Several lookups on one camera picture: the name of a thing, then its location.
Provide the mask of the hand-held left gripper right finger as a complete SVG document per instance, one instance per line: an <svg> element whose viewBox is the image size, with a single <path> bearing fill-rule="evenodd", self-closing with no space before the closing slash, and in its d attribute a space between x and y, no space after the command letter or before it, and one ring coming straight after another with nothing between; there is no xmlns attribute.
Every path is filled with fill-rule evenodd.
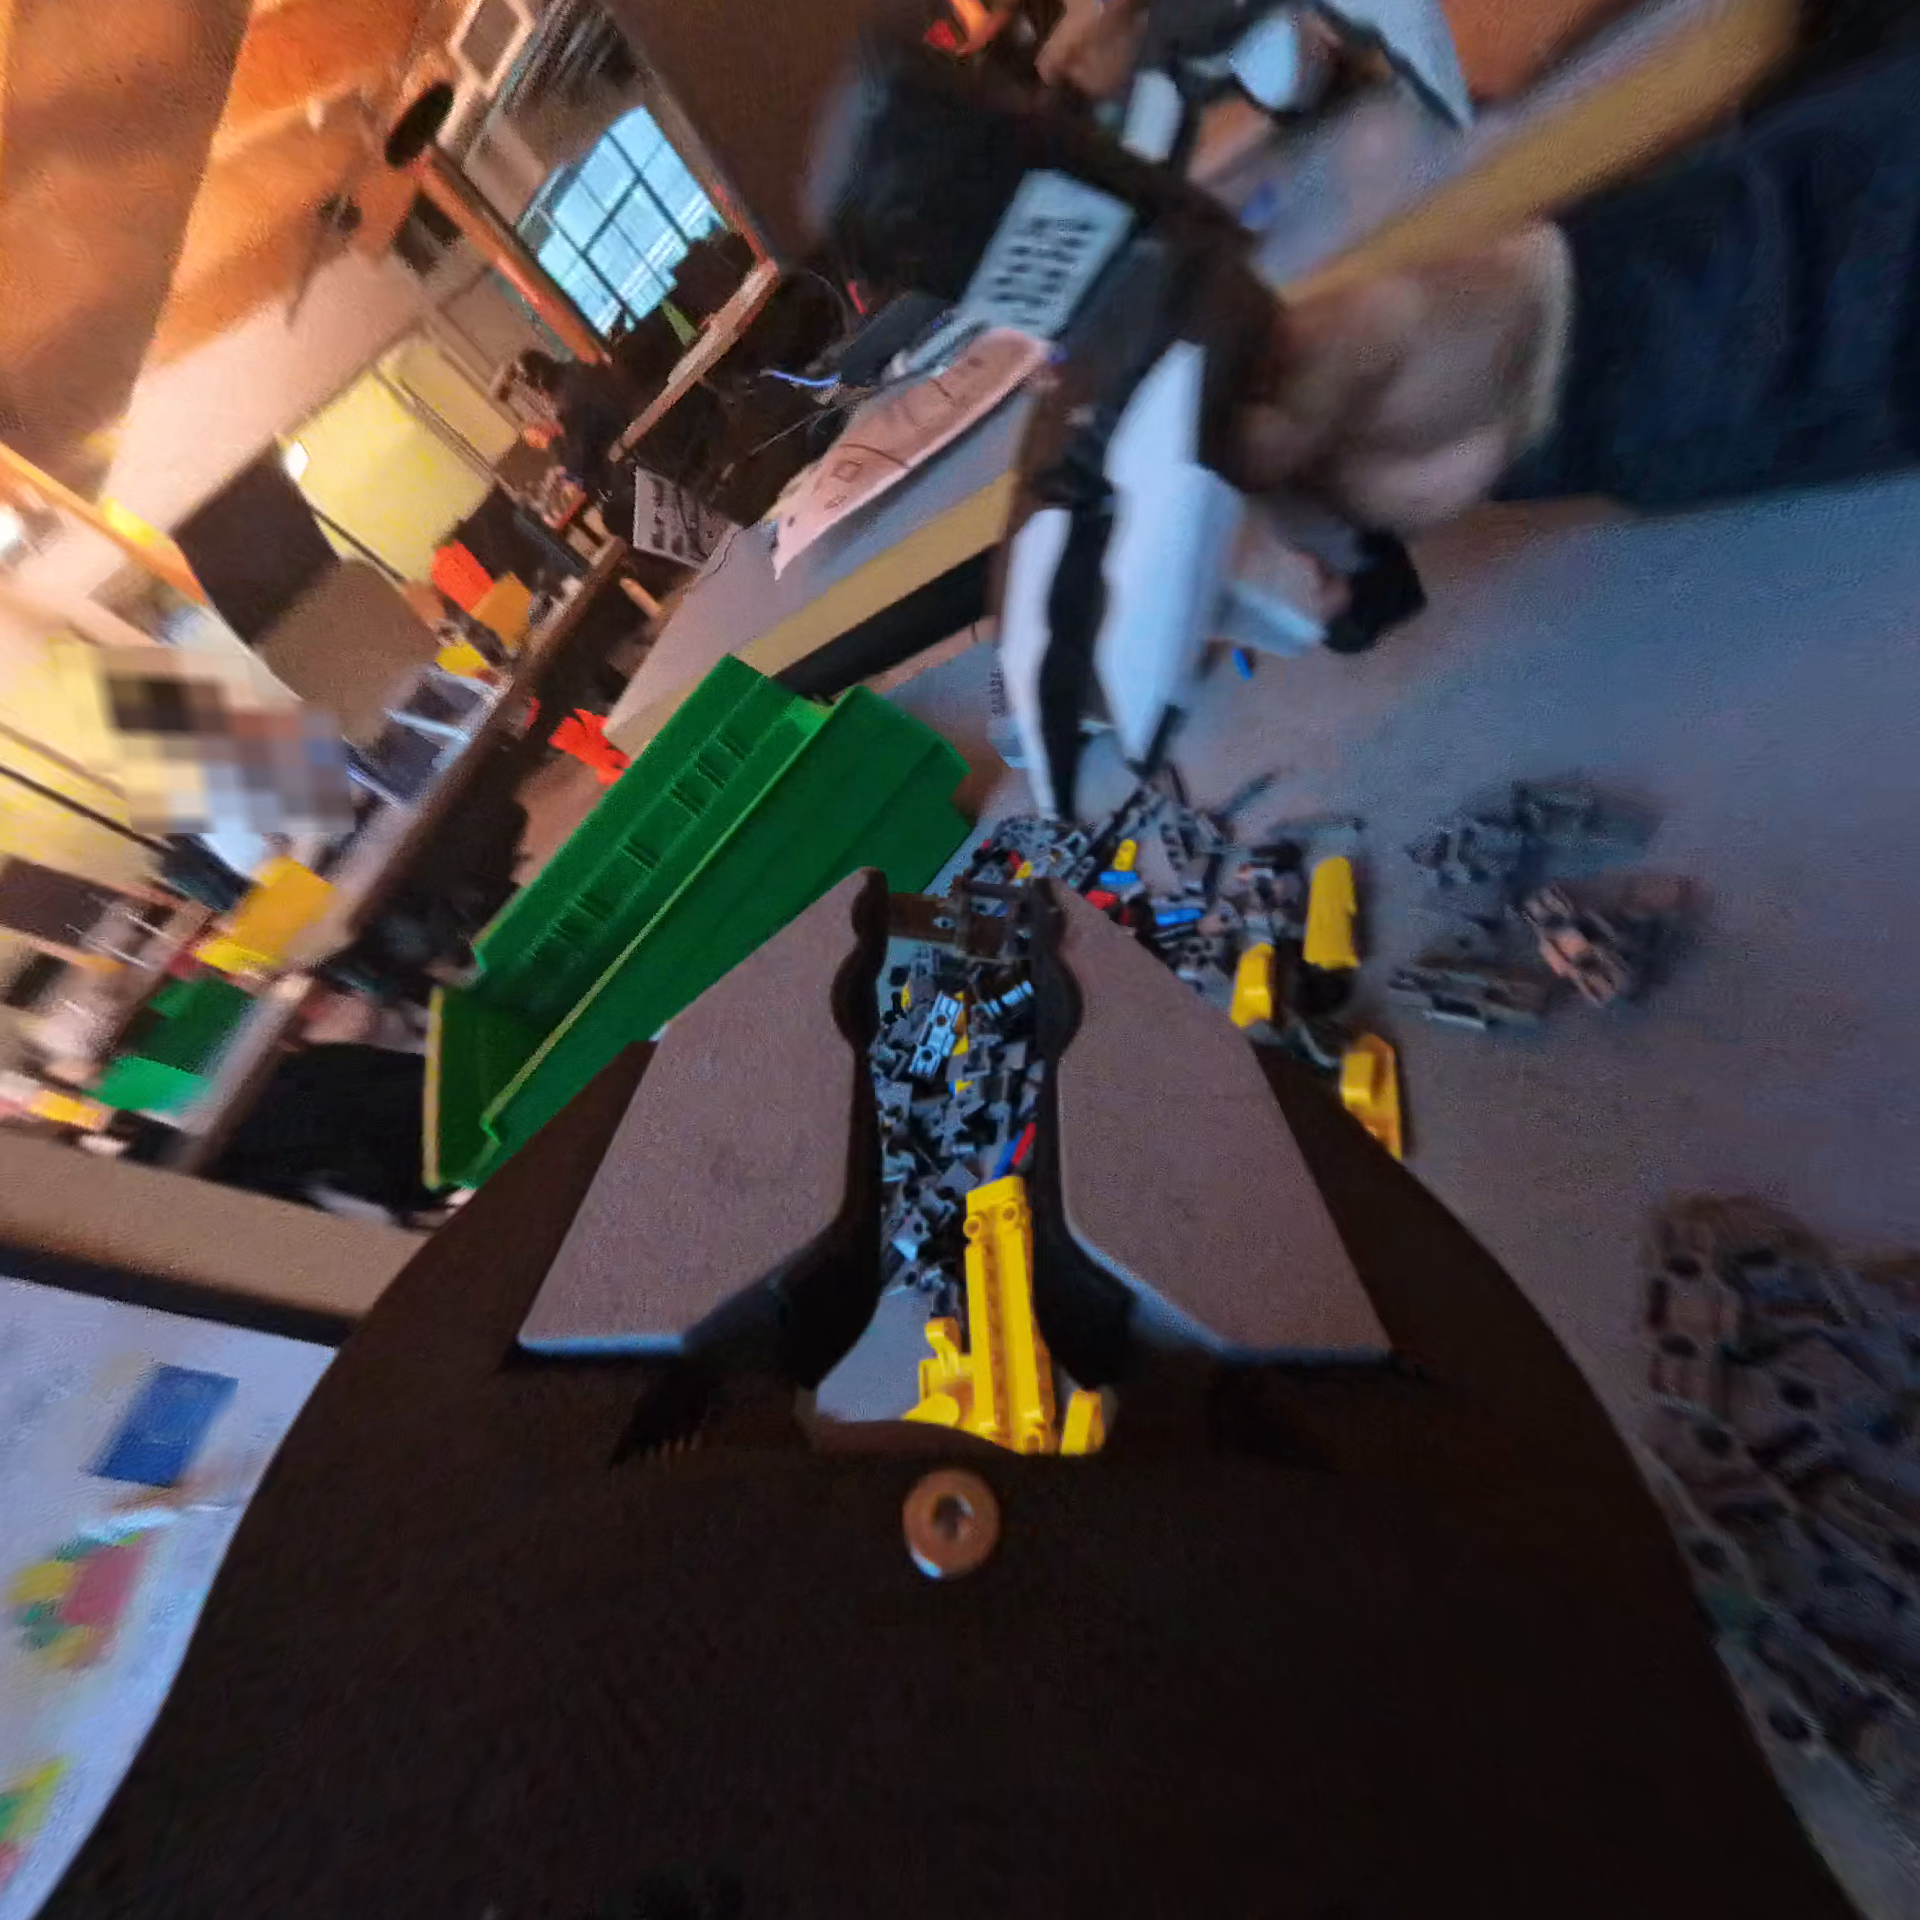
<svg viewBox="0 0 1920 1920"><path fill-rule="evenodd" d="M1037 971L1068 1244L1156 1335L1237 1361L1378 1364L1387 1331L1253 1043L1046 881Z"/></svg>

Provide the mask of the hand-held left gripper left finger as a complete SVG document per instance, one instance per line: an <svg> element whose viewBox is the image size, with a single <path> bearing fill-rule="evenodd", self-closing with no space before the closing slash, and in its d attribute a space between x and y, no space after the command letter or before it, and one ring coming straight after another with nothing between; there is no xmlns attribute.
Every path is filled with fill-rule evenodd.
<svg viewBox="0 0 1920 1920"><path fill-rule="evenodd" d="M857 1223L889 887L848 875L666 1021L518 1344L681 1355Z"/></svg>

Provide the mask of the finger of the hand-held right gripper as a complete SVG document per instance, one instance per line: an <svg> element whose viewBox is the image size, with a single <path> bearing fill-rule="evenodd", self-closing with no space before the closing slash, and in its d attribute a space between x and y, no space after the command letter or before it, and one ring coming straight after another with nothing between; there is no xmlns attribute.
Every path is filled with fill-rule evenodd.
<svg viewBox="0 0 1920 1920"><path fill-rule="evenodd" d="M1000 684L1019 769L1036 809L1050 817L1082 814L1078 777L1111 530L1110 494L1051 502L1027 511L1002 551Z"/></svg>
<svg viewBox="0 0 1920 1920"><path fill-rule="evenodd" d="M1244 518L1202 460L1207 353L1169 346L1115 418L1102 464L1111 526L1102 553L1096 689L1128 763L1146 763L1188 698Z"/></svg>

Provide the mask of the pile of grey brick parts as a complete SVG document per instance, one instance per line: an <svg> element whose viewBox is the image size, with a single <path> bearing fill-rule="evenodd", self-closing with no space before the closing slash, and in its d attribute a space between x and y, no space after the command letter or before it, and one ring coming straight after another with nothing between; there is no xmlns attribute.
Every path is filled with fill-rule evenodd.
<svg viewBox="0 0 1920 1920"><path fill-rule="evenodd" d="M1357 971L1304 966L1313 827L1245 835L1271 777L1202 807L1174 767L1140 779L1091 826L1040 811L984 826L931 896L897 898L902 956L887 968L872 1050L879 1141L879 1272L929 1318L964 1305L967 1194L1025 1173L1044 1081L1030 964L1036 881L1061 881L1230 1015L1237 952L1274 944L1286 1019L1274 1046L1332 1084Z"/></svg>

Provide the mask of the yellow brick beam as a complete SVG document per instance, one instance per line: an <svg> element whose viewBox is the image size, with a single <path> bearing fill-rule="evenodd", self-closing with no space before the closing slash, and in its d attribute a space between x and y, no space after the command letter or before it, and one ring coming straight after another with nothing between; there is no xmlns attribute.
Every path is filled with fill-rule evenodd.
<svg viewBox="0 0 1920 1920"><path fill-rule="evenodd" d="M1361 966L1357 875L1347 854L1327 854L1309 867L1300 957L1329 975Z"/></svg>

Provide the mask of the person's right forearm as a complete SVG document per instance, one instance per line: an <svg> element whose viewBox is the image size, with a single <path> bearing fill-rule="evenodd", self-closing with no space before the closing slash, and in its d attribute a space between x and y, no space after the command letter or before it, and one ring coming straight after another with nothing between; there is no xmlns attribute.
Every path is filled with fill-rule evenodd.
<svg viewBox="0 0 1920 1920"><path fill-rule="evenodd" d="M1640 511L1918 458L1915 41L1575 205L1557 412L1498 502Z"/></svg>

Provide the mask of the grey desk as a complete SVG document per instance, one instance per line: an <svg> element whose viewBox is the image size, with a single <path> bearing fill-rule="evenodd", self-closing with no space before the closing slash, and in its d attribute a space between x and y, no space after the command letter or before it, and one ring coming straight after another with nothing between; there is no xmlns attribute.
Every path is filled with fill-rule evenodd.
<svg viewBox="0 0 1920 1920"><path fill-rule="evenodd" d="M1915 477L1615 519L1487 509L1356 656L1219 666L1174 762L1356 817L1370 974L1437 941L1405 846L1513 782L1642 796L1690 944L1644 1002L1491 1036L1384 1011L1410 1163L1637 1435L1640 1248L1678 1194L1915 1248Z"/></svg>

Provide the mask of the person's right hand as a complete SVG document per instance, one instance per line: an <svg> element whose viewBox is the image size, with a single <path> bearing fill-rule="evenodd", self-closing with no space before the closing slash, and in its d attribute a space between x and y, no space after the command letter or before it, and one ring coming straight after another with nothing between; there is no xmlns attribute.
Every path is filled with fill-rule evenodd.
<svg viewBox="0 0 1920 1920"><path fill-rule="evenodd" d="M1279 298L1227 470L1395 536L1462 515L1556 421L1571 311L1571 241L1546 220Z"/></svg>

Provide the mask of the yellow pointed brick piece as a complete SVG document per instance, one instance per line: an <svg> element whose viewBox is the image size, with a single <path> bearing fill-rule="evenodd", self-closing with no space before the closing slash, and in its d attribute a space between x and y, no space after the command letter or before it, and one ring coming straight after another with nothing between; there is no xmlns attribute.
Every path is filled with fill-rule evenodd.
<svg viewBox="0 0 1920 1920"><path fill-rule="evenodd" d="M1395 1161L1408 1157L1408 1122L1397 1047L1370 1027L1353 1031L1338 1060L1335 1086L1347 1115Z"/></svg>

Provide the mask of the green plastic bin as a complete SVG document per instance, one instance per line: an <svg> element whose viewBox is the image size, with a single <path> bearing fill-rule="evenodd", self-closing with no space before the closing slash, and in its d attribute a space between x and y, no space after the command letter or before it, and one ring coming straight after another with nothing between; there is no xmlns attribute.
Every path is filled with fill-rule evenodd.
<svg viewBox="0 0 1920 1920"><path fill-rule="evenodd" d="M866 685L824 701L721 656L433 990L425 1184L480 1187L845 877L922 892L969 832L965 774Z"/></svg>

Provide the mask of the wooden edged background table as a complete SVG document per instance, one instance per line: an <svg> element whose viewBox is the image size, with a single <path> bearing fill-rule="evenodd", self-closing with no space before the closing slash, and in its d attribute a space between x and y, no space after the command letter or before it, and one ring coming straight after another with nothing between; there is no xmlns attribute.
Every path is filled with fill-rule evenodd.
<svg viewBox="0 0 1920 1920"><path fill-rule="evenodd" d="M1791 50L1793 1L1594 5L1568 50L1544 60L1476 130L1422 130L1414 104L1339 107L1332 127L1202 136L1202 179L1250 218L1259 273L1281 292L1405 266L1564 210L1735 107ZM1009 398L861 507L848 530L775 576L770 530L739 533L661 614L609 731L626 751L660 729L714 659L775 676L861 680L848 635L931 588L979 584L1013 511L1019 429Z"/></svg>

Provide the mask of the wooden document stand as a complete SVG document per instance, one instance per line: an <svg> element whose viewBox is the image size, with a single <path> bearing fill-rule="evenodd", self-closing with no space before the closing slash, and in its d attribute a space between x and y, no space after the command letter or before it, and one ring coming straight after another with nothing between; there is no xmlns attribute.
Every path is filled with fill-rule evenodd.
<svg viewBox="0 0 1920 1920"><path fill-rule="evenodd" d="M13 1131L4 1131L1 1229L1 1283L335 1348L424 1237L370 1212L320 1212Z"/></svg>

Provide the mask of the printed instruction sheet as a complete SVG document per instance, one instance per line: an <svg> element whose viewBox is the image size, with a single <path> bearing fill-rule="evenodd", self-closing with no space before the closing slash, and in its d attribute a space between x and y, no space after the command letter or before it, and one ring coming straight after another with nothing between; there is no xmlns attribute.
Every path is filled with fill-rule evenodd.
<svg viewBox="0 0 1920 1920"><path fill-rule="evenodd" d="M35 1914L125 1776L334 1352L4 1278L4 1916Z"/></svg>

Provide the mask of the heap of black track links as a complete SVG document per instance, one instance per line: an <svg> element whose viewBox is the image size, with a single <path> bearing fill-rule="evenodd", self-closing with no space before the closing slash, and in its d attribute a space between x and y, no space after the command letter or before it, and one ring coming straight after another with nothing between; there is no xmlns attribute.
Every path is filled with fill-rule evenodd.
<svg viewBox="0 0 1920 1920"><path fill-rule="evenodd" d="M1750 1718L1791 1781L1841 1774L1915 1855L1915 1254L1676 1197L1640 1328L1651 1489Z"/></svg>

